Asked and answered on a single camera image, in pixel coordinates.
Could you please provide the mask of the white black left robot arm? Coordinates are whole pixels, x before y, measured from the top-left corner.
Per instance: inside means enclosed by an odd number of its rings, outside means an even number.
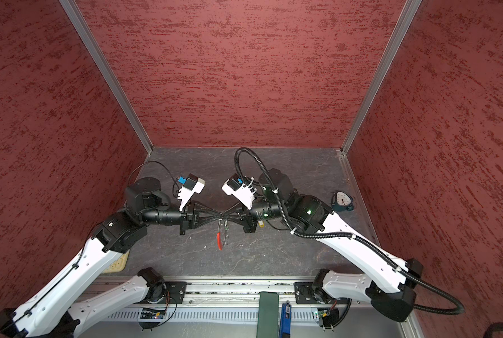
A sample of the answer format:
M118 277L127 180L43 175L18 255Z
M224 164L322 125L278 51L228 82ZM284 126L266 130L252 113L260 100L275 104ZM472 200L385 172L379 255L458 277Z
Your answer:
M182 230L203 225L192 197L202 192L203 179L179 180L180 204L172 205L154 177L137 180L125 189L125 206L100 223L83 248L48 284L19 307L0 312L0 334L6 337L78 337L106 316L134 303L170 304L164 278L143 268L127 282L97 297L78 297L111 264L143 237L150 225L179 225Z

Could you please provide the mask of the perforated metal keyring red handle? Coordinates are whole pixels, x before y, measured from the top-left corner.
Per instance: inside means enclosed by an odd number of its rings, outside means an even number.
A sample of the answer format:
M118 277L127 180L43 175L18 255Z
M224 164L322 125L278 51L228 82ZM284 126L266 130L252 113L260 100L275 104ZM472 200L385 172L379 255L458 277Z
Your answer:
M223 250L223 248L226 245L227 242L227 231L228 231L228 226L227 226L227 221L225 219L220 219L218 221L218 232L217 232L217 245L218 249L220 251Z

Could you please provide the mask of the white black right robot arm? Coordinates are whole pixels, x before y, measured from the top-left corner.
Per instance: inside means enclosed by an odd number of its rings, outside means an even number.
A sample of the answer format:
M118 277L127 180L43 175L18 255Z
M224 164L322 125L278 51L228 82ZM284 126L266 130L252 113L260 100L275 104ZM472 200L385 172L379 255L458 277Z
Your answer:
M293 235L330 247L361 271L350 277L321 270L313 286L318 301L365 301L396 322L405 321L417 309L415 287L423 270L421 264L385 252L346 223L331 206L315 196L299 194L278 169L271 169L258 182L234 174L224 182L222 190L239 201L234 213L246 232L255 232L259 223L289 221L286 229Z

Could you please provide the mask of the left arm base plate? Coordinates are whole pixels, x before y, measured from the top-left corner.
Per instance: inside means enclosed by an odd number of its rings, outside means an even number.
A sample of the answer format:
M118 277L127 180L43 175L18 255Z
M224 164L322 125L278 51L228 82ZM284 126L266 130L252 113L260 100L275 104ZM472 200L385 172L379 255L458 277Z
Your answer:
M150 287L145 301L150 304L167 304L169 301L175 301L177 304L181 304L186 289L186 282L156 283L154 286Z

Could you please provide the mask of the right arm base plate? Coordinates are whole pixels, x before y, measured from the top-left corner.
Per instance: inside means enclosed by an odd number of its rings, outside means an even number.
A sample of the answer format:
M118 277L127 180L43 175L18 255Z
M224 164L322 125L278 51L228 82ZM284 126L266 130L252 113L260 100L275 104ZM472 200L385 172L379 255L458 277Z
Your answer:
M331 297L320 283L295 282L294 294L297 304L322 304L333 305L335 301L338 304L348 304L348 298L335 299Z

